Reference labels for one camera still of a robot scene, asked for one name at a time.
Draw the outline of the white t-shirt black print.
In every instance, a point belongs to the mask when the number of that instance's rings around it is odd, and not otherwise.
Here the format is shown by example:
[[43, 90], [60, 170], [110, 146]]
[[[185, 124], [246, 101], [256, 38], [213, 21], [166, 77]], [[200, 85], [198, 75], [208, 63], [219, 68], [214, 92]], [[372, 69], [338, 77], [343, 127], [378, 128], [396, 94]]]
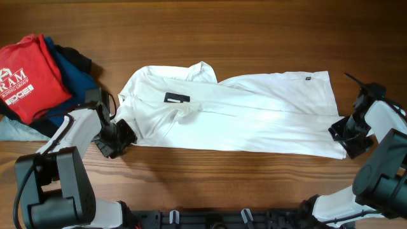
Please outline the white t-shirt black print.
[[138, 146], [295, 153], [343, 159], [326, 71], [246, 74], [223, 81], [205, 62], [145, 66], [118, 95], [116, 115]]

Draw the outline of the red folded t-shirt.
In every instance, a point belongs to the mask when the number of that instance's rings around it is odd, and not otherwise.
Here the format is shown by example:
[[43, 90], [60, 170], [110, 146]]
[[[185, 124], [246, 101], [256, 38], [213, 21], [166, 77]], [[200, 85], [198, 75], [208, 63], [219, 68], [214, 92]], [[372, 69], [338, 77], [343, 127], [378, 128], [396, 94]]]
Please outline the red folded t-shirt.
[[1, 48], [1, 100], [23, 123], [70, 98], [42, 34]]

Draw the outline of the light blue denim garment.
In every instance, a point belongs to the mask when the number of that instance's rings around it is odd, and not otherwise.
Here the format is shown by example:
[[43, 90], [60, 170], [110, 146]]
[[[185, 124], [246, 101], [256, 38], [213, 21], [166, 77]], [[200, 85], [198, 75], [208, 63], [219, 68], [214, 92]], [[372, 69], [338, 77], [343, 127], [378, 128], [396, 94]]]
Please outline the light blue denim garment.
[[37, 130], [4, 116], [1, 120], [1, 141], [48, 141], [50, 138]]

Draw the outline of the blue folded t-shirt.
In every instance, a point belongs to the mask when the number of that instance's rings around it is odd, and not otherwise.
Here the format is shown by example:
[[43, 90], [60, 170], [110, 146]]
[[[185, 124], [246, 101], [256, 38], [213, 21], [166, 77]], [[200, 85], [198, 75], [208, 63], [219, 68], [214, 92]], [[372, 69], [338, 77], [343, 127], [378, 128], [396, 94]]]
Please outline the blue folded t-shirt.
[[60, 126], [64, 118], [53, 115], [65, 113], [74, 106], [84, 103], [86, 91], [97, 88], [98, 85], [90, 76], [91, 59], [74, 48], [56, 45], [51, 37], [45, 37], [45, 43], [60, 70], [64, 86], [71, 94], [70, 99], [46, 113], [46, 116], [51, 116], [49, 120], [53, 124]]

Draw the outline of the black folded garment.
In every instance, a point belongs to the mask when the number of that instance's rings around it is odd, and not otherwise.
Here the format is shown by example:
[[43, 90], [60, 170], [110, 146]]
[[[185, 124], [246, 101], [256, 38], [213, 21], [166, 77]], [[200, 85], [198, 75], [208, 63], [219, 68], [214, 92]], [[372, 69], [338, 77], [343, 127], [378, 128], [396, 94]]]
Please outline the black folded garment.
[[91, 59], [74, 48], [53, 45], [49, 41], [47, 47], [55, 52], [54, 59], [60, 68], [65, 86], [72, 93], [72, 98], [47, 112], [49, 119], [35, 121], [30, 125], [22, 123], [20, 118], [2, 102], [1, 114], [4, 118], [1, 124], [10, 131], [1, 138], [3, 141], [40, 141], [43, 137], [52, 137], [64, 119], [56, 114], [84, 103], [85, 92], [97, 87], [95, 80], [90, 76]]

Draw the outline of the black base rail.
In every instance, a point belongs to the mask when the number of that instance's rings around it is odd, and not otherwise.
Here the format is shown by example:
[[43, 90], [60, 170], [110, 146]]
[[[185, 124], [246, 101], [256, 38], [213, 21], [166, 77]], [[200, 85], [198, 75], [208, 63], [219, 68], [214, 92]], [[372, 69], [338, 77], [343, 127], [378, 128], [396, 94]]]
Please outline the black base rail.
[[141, 228], [149, 229], [295, 229], [310, 228], [294, 209], [269, 211], [134, 211]]

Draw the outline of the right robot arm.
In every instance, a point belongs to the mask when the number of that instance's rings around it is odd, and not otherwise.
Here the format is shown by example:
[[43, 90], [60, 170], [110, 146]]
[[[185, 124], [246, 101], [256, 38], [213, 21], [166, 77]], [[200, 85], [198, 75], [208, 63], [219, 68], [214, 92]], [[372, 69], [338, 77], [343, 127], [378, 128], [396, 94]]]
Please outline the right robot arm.
[[406, 217], [406, 114], [388, 100], [386, 88], [360, 84], [354, 113], [329, 131], [351, 158], [378, 146], [360, 168], [352, 186], [330, 195], [314, 196], [298, 209], [298, 228], [343, 228], [364, 218]]

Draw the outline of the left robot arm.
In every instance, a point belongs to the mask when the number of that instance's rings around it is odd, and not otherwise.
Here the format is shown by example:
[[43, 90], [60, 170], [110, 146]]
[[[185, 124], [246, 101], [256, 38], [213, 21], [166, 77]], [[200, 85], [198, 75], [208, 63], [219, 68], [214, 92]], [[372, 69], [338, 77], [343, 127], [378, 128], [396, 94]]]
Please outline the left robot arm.
[[89, 89], [85, 103], [64, 113], [64, 122], [39, 150], [15, 162], [15, 228], [141, 228], [122, 201], [95, 198], [83, 164], [94, 142], [106, 158], [124, 154], [137, 137], [125, 120], [110, 114], [111, 94]]

